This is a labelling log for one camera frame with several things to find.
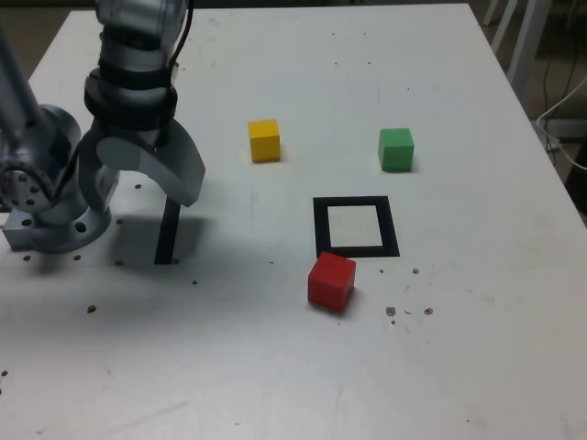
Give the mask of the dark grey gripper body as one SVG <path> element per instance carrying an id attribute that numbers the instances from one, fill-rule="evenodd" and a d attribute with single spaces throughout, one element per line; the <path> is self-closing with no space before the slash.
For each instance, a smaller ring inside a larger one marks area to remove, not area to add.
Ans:
<path id="1" fill-rule="evenodd" d="M 168 124 L 154 130 L 135 130 L 126 126 L 117 126 L 106 121 L 95 119 L 87 132 L 87 146 L 95 147 L 105 138 L 122 138 L 137 145 L 148 148 L 163 148 L 172 138 L 172 131 L 178 122 L 172 119 Z"/>

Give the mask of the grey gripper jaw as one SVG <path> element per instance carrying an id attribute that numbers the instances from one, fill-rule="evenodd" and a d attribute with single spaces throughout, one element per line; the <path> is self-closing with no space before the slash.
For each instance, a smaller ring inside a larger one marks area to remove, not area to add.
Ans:
<path id="1" fill-rule="evenodd" d="M 112 169 L 148 176 L 178 204 L 190 207 L 198 200 L 205 165 L 180 124 L 168 125 L 167 140 L 160 148 L 147 149 L 121 137 L 106 137 L 97 144 L 96 155 Z"/>
<path id="2" fill-rule="evenodd" d="M 78 144 L 78 177 L 83 197 L 96 212 L 105 212 L 118 185 L 120 171 L 105 165 L 97 146 L 106 138 L 100 123 L 92 123 Z"/>

